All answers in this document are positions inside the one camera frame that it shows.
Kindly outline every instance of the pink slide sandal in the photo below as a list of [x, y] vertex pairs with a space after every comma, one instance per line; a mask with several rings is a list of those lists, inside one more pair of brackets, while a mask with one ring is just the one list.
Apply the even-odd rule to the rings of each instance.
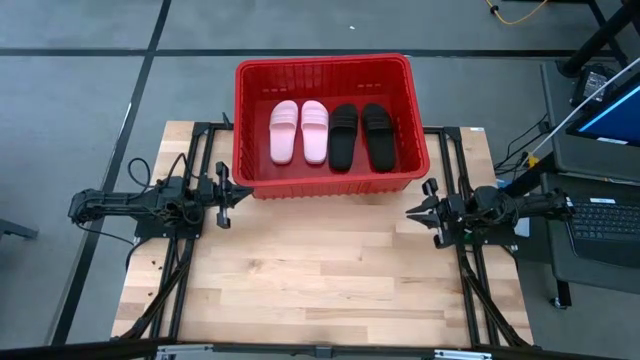
[[271, 161], [287, 164], [293, 158], [293, 142], [298, 128], [298, 105], [285, 100], [271, 112], [269, 135], [271, 141]]
[[302, 105], [300, 128], [304, 140], [304, 158], [310, 164], [322, 164], [327, 158], [329, 113], [317, 101]]

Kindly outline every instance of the gray carpet floor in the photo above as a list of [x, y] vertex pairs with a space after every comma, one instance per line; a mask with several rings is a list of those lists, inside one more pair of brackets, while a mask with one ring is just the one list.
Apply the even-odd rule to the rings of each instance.
[[[606, 16], [619, 7], [598, 4]], [[160, 6], [0, 0], [0, 48], [145, 49]], [[500, 6], [515, 19], [535, 3]], [[482, 0], [174, 0], [159, 48], [557, 50], [578, 48], [596, 29], [588, 6], [576, 4], [549, 4], [521, 26], [505, 27]], [[630, 58], [640, 55], [638, 39], [630, 27], [618, 36]], [[234, 71], [246, 59], [156, 57], [124, 164], [143, 157], [153, 165], [167, 120], [219, 121], [223, 111], [233, 118]], [[494, 160], [546, 112], [540, 59], [410, 61], [424, 124], [484, 127]], [[69, 199], [100, 185], [141, 65], [142, 57], [0, 57], [0, 218], [40, 230], [36, 241], [6, 236], [0, 243], [0, 348], [48, 339], [82, 237], [66, 217]], [[116, 188], [137, 190], [124, 167]], [[110, 219], [104, 230], [129, 236], [133, 227]], [[70, 342], [109, 337], [127, 251], [100, 241]], [[555, 293], [550, 269], [523, 262], [519, 271], [538, 345], [640, 358], [639, 296], [572, 285], [574, 306], [558, 311], [547, 303]]]

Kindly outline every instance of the black slide sandal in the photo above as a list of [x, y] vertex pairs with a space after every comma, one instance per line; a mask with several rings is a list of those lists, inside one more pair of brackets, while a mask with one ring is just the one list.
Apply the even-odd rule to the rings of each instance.
[[396, 166], [396, 150], [391, 116], [378, 104], [367, 104], [362, 110], [364, 135], [369, 159], [377, 172], [387, 172]]
[[353, 147], [358, 135], [358, 109], [353, 104], [340, 105], [329, 117], [329, 167], [347, 171], [353, 163]]

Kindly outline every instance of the white cable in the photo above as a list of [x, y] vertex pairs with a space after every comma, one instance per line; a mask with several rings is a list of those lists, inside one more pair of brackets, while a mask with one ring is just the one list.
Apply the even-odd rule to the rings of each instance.
[[551, 134], [547, 135], [546, 138], [544, 138], [544, 140], [542, 140], [542, 142], [540, 143], [540, 145], [538, 145], [535, 149], [533, 149], [532, 152], [529, 153], [529, 156], [527, 156], [527, 159], [525, 160], [525, 162], [527, 160], [529, 160], [529, 158], [531, 158], [533, 156], [533, 154], [538, 151], [542, 145], [544, 145], [544, 143], [547, 142], [547, 140], [551, 139], [551, 137], [553, 135], [555, 135], [560, 128], [562, 128], [562, 126], [564, 126], [564, 124], [569, 121], [569, 119], [571, 119], [573, 117], [573, 115], [575, 115], [580, 109], [582, 109], [582, 107], [589, 102], [589, 100], [593, 99], [596, 95], [598, 95], [598, 93], [600, 91], [602, 91], [602, 89], [606, 88], [607, 86], [609, 86], [609, 84], [611, 84], [612, 82], [614, 82], [617, 78], [619, 78], [622, 74], [624, 74], [627, 70], [631, 69], [635, 64], [637, 64], [638, 62], [640, 62], [640, 57], [637, 58], [634, 62], [632, 62], [631, 64], [629, 64], [626, 68], [620, 70], [619, 73], [616, 74], [616, 76], [612, 77], [611, 79], [609, 79], [609, 81], [607, 81], [606, 83], [604, 83], [604, 85], [600, 86], [600, 88], [597, 91], [594, 91], [593, 94], [591, 94], [585, 101], [583, 101], [580, 105], [578, 105], [577, 108], [575, 108], [571, 114], [569, 114], [569, 116], [567, 116], [564, 120], [562, 120], [562, 122], [560, 123], [560, 125], [556, 126], [555, 129], [553, 129], [553, 131], [551, 132]]

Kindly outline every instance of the blue screen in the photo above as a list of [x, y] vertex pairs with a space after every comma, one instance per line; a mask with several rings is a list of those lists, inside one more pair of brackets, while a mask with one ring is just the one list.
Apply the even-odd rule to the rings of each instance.
[[578, 132], [613, 140], [640, 142], [640, 85], [601, 111]]

